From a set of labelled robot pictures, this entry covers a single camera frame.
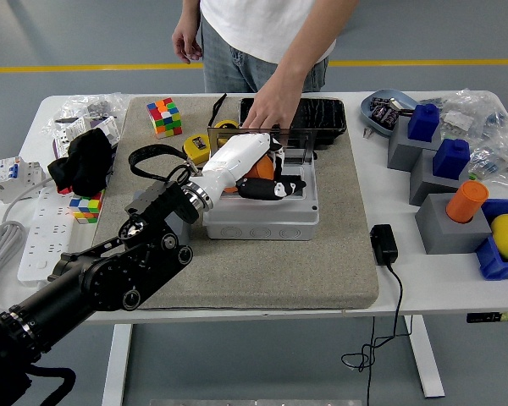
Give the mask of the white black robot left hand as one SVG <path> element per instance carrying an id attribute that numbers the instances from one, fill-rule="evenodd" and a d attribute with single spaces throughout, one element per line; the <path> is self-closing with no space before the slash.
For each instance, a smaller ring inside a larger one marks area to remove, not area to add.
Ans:
<path id="1" fill-rule="evenodd" d="M 272 179 L 248 178 L 246 175 L 268 153 L 271 168 L 283 167 L 284 149 L 268 133 L 248 133 L 232 136 L 208 162 L 201 174 L 185 186 L 185 191 L 197 198 L 203 211 L 214 208 L 222 193 L 237 188 L 239 196 L 252 200 L 282 200 L 306 187 L 302 179 L 290 180 L 275 175 Z"/>

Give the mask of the person's left hand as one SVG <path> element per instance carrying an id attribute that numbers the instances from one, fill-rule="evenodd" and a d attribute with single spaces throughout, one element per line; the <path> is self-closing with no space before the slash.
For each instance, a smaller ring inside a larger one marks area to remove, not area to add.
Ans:
<path id="1" fill-rule="evenodd" d="M 289 129 L 301 99 L 303 81 L 274 74 L 256 93 L 243 129 Z"/>

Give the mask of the person's right hand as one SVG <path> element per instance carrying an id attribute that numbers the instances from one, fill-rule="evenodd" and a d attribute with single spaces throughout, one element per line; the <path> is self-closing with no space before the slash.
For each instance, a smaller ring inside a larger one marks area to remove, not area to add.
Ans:
<path id="1" fill-rule="evenodd" d="M 202 58 L 202 46 L 196 37 L 199 22 L 196 19 L 181 18 L 172 34 L 174 54 L 182 63 L 190 64 Z"/>

